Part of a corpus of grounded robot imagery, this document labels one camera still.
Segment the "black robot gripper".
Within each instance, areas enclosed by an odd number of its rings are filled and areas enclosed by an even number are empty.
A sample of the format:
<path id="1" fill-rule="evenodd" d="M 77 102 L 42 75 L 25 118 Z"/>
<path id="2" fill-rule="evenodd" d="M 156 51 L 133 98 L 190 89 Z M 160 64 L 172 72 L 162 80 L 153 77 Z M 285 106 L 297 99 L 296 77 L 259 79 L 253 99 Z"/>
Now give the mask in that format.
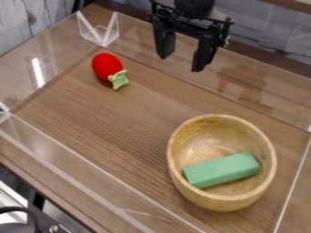
<path id="1" fill-rule="evenodd" d="M 200 72 L 212 62 L 221 40 L 228 38 L 232 17 L 221 13 L 216 0 L 149 0 L 154 50 L 161 59 L 174 52 L 176 32 L 198 37 L 192 71 Z"/>

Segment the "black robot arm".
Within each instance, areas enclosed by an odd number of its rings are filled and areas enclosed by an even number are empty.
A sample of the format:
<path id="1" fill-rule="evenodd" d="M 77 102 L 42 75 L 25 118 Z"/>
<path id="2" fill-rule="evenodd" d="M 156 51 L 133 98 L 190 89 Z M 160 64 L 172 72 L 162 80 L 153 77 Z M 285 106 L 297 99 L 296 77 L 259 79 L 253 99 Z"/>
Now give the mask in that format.
<path id="1" fill-rule="evenodd" d="M 174 52 L 176 34 L 197 40 L 192 71 L 200 72 L 212 62 L 217 49 L 228 45 L 232 17 L 213 8 L 215 0 L 173 0 L 173 6 L 149 0 L 154 50 L 161 59 Z"/>

